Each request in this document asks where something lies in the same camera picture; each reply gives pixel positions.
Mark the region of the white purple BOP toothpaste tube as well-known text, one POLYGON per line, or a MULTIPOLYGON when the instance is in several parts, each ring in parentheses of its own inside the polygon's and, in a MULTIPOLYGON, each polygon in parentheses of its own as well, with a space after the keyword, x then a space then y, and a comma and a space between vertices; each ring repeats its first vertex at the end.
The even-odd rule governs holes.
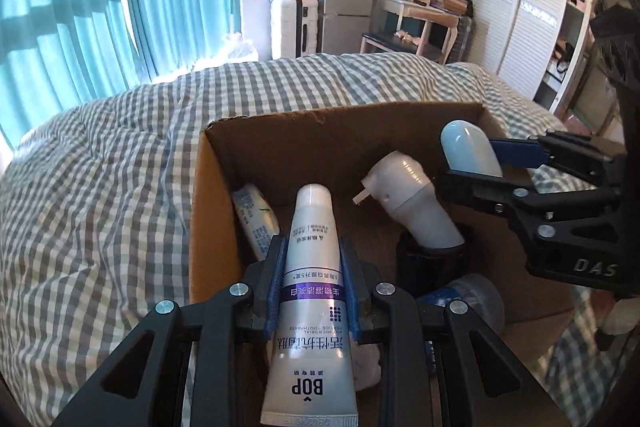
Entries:
POLYGON ((260 422, 358 424, 340 245, 332 196, 320 184, 296 195, 260 422))

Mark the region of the white pump lotion bottle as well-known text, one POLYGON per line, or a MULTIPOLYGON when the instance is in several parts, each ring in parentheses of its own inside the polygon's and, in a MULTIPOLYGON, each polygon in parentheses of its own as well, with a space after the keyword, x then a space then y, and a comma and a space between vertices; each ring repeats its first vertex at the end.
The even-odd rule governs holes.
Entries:
POLYGON ((352 201, 360 205, 371 196, 421 247, 444 251, 464 244, 419 161, 395 150, 378 161, 361 184, 363 190, 352 201))

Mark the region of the light blue tissue pack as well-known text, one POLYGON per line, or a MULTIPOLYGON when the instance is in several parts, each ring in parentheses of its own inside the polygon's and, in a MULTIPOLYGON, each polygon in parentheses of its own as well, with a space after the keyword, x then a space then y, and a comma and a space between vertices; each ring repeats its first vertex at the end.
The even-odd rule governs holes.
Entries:
POLYGON ((253 254, 258 261, 264 261, 273 237, 280 234, 276 214, 253 183, 232 192, 231 198, 253 254))

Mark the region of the pale blue capped bottle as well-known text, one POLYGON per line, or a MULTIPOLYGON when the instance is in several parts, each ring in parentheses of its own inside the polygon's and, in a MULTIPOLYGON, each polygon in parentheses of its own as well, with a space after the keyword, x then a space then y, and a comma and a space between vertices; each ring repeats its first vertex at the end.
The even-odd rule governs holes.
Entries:
POLYGON ((465 120, 448 122, 440 132, 440 144, 451 170, 503 177, 488 136, 475 124, 465 120))

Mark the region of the white round tub with masks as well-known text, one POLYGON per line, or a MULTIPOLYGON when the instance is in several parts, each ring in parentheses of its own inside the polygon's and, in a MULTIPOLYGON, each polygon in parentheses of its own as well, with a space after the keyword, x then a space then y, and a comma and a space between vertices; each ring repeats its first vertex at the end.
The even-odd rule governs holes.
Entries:
POLYGON ((352 373, 356 392, 373 388, 381 381, 381 351, 378 345, 352 343, 352 373))

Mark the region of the white louvered wardrobe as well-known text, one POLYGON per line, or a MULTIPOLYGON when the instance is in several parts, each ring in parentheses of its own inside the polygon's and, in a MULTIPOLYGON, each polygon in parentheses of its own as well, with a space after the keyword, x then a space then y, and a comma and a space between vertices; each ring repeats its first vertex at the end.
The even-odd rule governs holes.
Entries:
POLYGON ((469 62, 562 116, 589 56, 593 0, 472 0, 469 62))

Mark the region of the checkered grey white duvet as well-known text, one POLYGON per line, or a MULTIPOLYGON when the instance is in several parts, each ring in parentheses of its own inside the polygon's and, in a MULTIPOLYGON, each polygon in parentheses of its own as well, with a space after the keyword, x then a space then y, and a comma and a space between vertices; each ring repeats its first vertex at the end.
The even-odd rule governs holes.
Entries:
POLYGON ((1 181, 1 370, 32 425, 49 425, 157 301, 188 300, 206 124, 398 101, 482 104, 512 138, 559 127, 478 66, 350 54, 147 84, 26 136, 1 181))

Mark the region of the brown cardboard box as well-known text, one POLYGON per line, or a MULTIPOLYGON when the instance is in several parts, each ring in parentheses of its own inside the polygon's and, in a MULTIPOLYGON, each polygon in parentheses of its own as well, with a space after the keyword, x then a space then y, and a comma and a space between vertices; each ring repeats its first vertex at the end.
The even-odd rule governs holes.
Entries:
MULTIPOLYGON (((383 156, 400 150, 430 176, 446 167, 439 133, 462 118, 498 135, 477 104, 404 102, 234 117, 209 124, 198 144, 190 239, 191 298, 199 303, 238 281, 252 252, 231 194, 253 183, 282 229, 290 225, 299 187, 317 182, 332 195, 337 231, 386 277, 396 270, 401 227, 373 200, 354 201, 361 179, 383 156)), ((506 340, 521 358, 538 355, 568 317, 568 292, 537 282, 523 268, 515 236, 495 218, 456 208, 454 219, 478 238, 474 265, 506 298, 506 340)))

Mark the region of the white dressing table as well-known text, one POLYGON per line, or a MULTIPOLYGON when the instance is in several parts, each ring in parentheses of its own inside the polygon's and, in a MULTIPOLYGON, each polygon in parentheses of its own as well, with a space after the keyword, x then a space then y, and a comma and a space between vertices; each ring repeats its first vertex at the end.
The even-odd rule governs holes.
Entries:
POLYGON ((423 48, 442 50, 445 63, 458 38, 457 15, 407 0, 374 0, 369 32, 392 35, 423 48))

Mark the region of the silver mini fridge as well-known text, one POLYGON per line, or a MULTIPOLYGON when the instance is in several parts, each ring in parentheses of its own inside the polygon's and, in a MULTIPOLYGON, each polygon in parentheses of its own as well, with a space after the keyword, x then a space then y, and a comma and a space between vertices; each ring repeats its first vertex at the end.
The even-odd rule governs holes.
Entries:
POLYGON ((319 0, 319 52, 358 53, 369 31, 373 0, 319 0))

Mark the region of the white suitcase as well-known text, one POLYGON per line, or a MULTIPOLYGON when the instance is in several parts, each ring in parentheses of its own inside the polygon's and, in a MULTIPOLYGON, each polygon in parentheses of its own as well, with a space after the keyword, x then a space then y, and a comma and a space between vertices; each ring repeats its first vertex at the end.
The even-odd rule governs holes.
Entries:
POLYGON ((318 0, 270 0, 271 57, 299 58, 318 51, 318 0))

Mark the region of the left teal curtain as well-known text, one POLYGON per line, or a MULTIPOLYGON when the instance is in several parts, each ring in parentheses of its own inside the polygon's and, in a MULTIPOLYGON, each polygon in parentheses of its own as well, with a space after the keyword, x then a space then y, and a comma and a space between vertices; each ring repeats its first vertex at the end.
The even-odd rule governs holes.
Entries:
POLYGON ((1 0, 1 135, 149 80, 125 0, 1 0))

